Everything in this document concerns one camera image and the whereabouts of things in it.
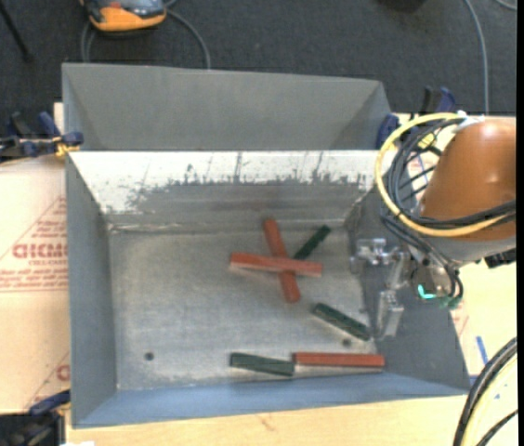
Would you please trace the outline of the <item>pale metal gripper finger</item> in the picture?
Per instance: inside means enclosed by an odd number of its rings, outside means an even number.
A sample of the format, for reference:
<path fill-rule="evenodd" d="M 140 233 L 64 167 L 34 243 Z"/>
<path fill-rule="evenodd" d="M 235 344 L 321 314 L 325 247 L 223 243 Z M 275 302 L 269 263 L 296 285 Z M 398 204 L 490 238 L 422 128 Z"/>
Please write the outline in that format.
<path fill-rule="evenodd" d="M 394 337 L 399 329 L 404 306 L 399 302 L 394 290 L 382 290 L 374 303 L 374 337 L 382 340 Z"/>
<path fill-rule="evenodd" d="M 349 270 L 355 275 L 368 267 L 393 267 L 401 260 L 400 247 L 386 238 L 359 238 L 349 244 Z"/>

